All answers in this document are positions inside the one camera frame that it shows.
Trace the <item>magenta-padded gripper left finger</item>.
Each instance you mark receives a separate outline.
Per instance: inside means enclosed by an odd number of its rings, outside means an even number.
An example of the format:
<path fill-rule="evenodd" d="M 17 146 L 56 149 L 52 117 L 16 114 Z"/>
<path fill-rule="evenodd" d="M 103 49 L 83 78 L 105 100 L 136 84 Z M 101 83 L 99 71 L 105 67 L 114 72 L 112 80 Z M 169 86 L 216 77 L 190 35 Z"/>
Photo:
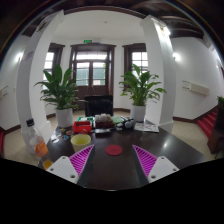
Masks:
<path fill-rule="evenodd" d="M 94 146 L 90 145 L 70 157 L 61 156 L 47 171 L 67 181 L 77 184 Z"/>

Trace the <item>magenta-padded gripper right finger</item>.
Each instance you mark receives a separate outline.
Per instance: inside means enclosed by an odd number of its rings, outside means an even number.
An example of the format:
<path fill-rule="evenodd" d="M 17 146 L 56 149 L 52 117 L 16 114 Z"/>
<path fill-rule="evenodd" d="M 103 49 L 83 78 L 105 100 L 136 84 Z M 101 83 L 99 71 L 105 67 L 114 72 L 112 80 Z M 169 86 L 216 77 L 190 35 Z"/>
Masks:
<path fill-rule="evenodd" d="M 153 183 L 179 170 L 179 168 L 176 167 L 165 156 L 156 157 L 155 155 L 136 145 L 134 145 L 133 148 L 143 173 L 149 183 Z"/>

